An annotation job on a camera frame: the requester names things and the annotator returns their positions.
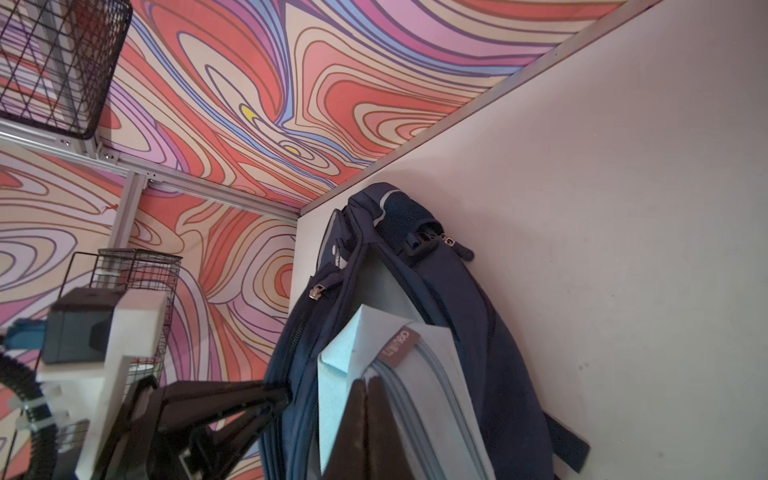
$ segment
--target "colorful patterned backdrop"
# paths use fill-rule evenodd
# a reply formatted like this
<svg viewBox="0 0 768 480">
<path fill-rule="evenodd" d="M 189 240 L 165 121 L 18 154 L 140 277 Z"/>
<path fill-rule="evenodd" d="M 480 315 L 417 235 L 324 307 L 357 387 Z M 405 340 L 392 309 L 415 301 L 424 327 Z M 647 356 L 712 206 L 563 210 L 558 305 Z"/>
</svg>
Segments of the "colorful patterned backdrop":
<svg viewBox="0 0 768 480">
<path fill-rule="evenodd" d="M 0 153 L 0 326 L 44 316 L 72 252 L 106 247 L 124 179 L 21 149 Z M 184 257 L 163 382 L 260 379 L 283 328 L 296 228 L 201 200 L 147 189 L 131 235 L 134 247 Z M 68 286 L 85 284 L 76 263 Z M 22 362 L 34 353 L 15 352 Z M 16 412 L 0 388 L 0 468 Z M 26 468 L 27 436 L 8 470 Z M 254 449 L 233 478 L 261 477 Z"/>
<path fill-rule="evenodd" d="M 100 134 L 300 206 L 624 0 L 134 0 Z"/>
</svg>

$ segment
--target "metal zipper pull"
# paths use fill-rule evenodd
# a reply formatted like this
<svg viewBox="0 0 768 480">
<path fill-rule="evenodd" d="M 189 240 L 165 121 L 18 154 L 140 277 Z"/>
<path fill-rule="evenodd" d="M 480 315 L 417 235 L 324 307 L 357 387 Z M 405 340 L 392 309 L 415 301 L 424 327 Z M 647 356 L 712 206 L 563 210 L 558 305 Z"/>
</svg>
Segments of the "metal zipper pull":
<svg viewBox="0 0 768 480">
<path fill-rule="evenodd" d="M 453 251 L 455 251 L 465 262 L 471 262 L 475 259 L 475 252 L 461 245 L 456 240 L 453 240 L 448 235 L 441 233 L 440 238 L 442 238 L 442 241 L 445 242 L 446 245 L 451 247 Z"/>
<path fill-rule="evenodd" d="M 319 300 L 321 296 L 323 296 L 323 290 L 326 288 L 319 283 L 312 287 L 310 290 L 310 298 L 312 300 Z"/>
</svg>

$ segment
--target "fabric label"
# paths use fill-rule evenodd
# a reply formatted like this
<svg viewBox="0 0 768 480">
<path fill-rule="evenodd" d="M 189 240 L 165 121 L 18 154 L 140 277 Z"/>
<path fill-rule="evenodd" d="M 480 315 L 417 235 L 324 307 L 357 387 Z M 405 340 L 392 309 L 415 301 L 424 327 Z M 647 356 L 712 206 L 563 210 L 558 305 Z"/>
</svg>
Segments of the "fabric label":
<svg viewBox="0 0 768 480">
<path fill-rule="evenodd" d="M 416 346 L 416 342 L 419 341 L 420 335 L 407 326 L 404 326 L 400 331 L 395 334 L 394 337 L 384 345 L 384 348 L 376 359 L 386 363 L 390 368 L 397 368 L 400 365 L 402 359 L 408 355 L 408 352 L 413 350 Z"/>
</svg>

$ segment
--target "vertical metal post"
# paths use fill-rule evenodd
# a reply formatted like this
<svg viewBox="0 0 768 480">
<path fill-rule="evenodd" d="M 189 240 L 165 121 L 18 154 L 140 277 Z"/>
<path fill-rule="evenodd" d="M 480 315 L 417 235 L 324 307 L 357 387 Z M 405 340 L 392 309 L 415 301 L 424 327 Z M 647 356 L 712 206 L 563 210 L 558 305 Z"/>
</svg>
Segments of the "vertical metal post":
<svg viewBox="0 0 768 480">
<path fill-rule="evenodd" d="M 125 177 L 125 187 L 120 197 L 118 211 L 114 217 L 112 232 L 109 236 L 107 248 L 125 248 L 131 236 L 131 229 L 136 219 L 136 210 L 139 207 L 141 192 L 147 186 L 147 176 L 128 172 Z"/>
</svg>

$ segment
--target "white reflective piping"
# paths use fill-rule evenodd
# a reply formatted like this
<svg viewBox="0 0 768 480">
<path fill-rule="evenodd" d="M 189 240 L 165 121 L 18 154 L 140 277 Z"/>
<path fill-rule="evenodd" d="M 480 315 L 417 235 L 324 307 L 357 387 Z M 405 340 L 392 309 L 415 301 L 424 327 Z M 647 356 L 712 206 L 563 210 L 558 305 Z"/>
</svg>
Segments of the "white reflective piping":
<svg viewBox="0 0 768 480">
<path fill-rule="evenodd" d="M 386 203 L 386 199 L 389 198 L 389 195 L 392 195 L 392 194 L 400 192 L 400 191 L 402 191 L 402 190 L 398 190 L 397 188 L 394 189 L 394 190 L 390 190 L 390 191 L 388 191 L 387 193 L 384 194 L 384 196 L 382 197 L 381 200 L 379 200 L 379 207 L 381 207 L 381 209 L 382 209 L 382 216 L 377 218 L 377 219 L 375 219 L 373 221 L 373 226 L 374 227 L 376 225 L 378 225 L 380 221 L 384 220 L 384 217 L 386 216 L 386 210 L 384 210 L 384 204 Z"/>
</svg>

